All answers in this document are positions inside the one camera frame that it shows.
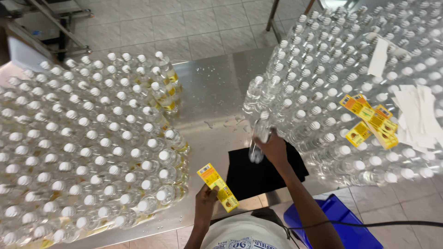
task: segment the stainless steel table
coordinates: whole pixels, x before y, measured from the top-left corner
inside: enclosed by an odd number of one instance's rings
[[[188,158],[188,196],[175,206],[156,214],[154,219],[129,230],[107,230],[70,244],[54,245],[51,249],[99,248],[192,225],[195,194],[204,184],[197,170],[211,163],[226,179],[228,151],[249,146],[251,127],[250,122],[243,117],[241,105],[249,81],[256,74],[264,72],[272,49],[255,49],[176,64],[174,68],[183,84],[183,94],[180,113],[171,123],[192,148]],[[253,179],[245,176],[245,180],[254,184]],[[310,176],[303,184],[312,195],[339,187],[320,183]],[[291,197],[287,188],[281,188],[242,200],[239,207],[230,213],[218,202],[213,219],[289,201]]]

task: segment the black cable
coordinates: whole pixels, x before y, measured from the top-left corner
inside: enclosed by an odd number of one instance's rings
[[[302,227],[290,227],[288,230],[300,230],[300,229],[308,229],[311,227],[320,226],[326,223],[332,223],[332,224],[340,224],[340,225],[346,225],[346,226],[357,226],[357,227],[374,227],[374,226],[395,226],[395,225],[414,225],[414,226],[436,226],[436,227],[443,227],[443,223],[440,222],[426,222],[426,221],[396,221],[396,222],[379,222],[379,223],[372,223],[372,224],[353,224],[353,223],[347,223],[347,222],[339,222],[339,221],[323,221],[315,225],[311,226],[302,226]]]

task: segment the blue container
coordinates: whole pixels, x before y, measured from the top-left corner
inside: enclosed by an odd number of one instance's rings
[[[334,194],[330,195],[325,201],[315,200],[322,208],[329,220],[347,222],[353,224],[362,224],[362,222],[349,210],[340,199]],[[300,216],[292,204],[283,215],[284,221],[289,227],[302,227]],[[343,245],[347,249],[382,249],[383,246],[365,227],[355,227],[333,224]],[[292,230],[302,242],[312,249],[304,230]]]

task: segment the printed shirt graphic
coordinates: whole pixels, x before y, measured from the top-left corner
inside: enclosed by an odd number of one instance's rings
[[[240,214],[213,224],[201,249],[290,249],[292,243],[279,225]]]

